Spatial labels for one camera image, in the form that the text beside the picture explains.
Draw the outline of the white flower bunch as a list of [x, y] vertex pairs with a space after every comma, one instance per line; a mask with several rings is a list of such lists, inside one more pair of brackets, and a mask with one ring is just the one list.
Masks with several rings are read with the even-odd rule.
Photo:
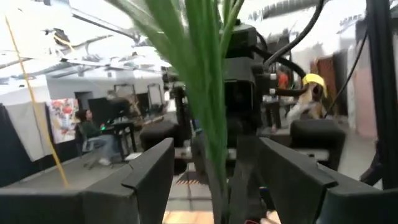
[[244, 0], [106, 0], [127, 14], [186, 86], [202, 129], [215, 224], [229, 224], [224, 58]]

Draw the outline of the black vertical rig post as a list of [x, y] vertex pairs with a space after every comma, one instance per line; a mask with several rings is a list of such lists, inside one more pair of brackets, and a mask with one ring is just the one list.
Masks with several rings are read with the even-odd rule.
[[398, 189], [398, 94], [389, 0], [366, 0], [383, 189]]

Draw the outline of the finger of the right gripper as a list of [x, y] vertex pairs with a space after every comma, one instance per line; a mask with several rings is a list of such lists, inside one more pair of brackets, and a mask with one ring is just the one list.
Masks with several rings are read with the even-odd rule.
[[205, 145], [202, 138], [193, 138], [191, 143], [192, 160], [198, 175], [205, 175]]
[[267, 216], [267, 204], [261, 197], [265, 181], [261, 174], [261, 150], [271, 142], [268, 138], [239, 138], [236, 163], [231, 179], [229, 198], [229, 224], [260, 224]]

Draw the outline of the office chair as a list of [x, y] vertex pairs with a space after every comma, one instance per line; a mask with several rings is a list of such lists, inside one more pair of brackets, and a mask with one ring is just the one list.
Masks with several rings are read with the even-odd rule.
[[99, 138], [87, 138], [83, 133], [83, 128], [80, 123], [75, 128], [75, 140], [80, 157], [84, 154], [89, 154], [91, 158], [83, 164], [83, 167], [92, 169], [94, 166], [100, 164], [100, 157], [104, 144]]

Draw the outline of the colourful poster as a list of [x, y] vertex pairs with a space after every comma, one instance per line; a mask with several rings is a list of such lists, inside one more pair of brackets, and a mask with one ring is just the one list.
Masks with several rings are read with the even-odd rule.
[[46, 102], [49, 110], [50, 125], [55, 144], [75, 139], [75, 126], [78, 120], [75, 113], [79, 110], [78, 100], [64, 98]]

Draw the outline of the black curtain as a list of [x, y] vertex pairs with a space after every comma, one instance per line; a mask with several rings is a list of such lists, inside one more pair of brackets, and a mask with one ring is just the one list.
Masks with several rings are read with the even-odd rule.
[[[46, 107], [45, 114], [46, 117], [49, 114]], [[47, 117], [49, 130], [47, 139], [52, 139], [49, 122]], [[13, 184], [53, 166], [55, 166], [55, 161], [52, 154], [34, 162], [29, 159], [13, 127], [6, 106], [0, 103], [0, 187]]]

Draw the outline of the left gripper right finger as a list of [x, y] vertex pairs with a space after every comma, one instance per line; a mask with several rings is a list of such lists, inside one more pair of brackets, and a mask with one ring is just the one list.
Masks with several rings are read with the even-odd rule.
[[337, 181], [314, 159], [268, 138], [259, 139], [259, 169], [282, 224], [315, 224], [326, 190]]

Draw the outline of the white cloth sheet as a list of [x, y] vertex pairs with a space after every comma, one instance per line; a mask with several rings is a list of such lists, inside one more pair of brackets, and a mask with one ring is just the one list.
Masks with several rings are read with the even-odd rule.
[[39, 117], [43, 119], [45, 124], [44, 128], [36, 120], [32, 102], [6, 105], [13, 127], [32, 162], [52, 154], [47, 141], [49, 130], [45, 114], [45, 103], [39, 102], [38, 106]]

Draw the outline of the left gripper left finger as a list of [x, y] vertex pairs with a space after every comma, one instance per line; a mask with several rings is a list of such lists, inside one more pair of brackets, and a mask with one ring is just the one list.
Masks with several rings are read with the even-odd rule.
[[85, 224], [162, 224], [174, 174], [166, 138], [83, 194]]

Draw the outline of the black desk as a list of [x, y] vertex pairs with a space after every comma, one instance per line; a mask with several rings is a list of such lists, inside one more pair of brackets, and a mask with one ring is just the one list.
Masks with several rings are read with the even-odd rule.
[[112, 134], [115, 137], [117, 149], [123, 161], [131, 151], [137, 152], [134, 128], [132, 121], [116, 122], [101, 128], [102, 134]]

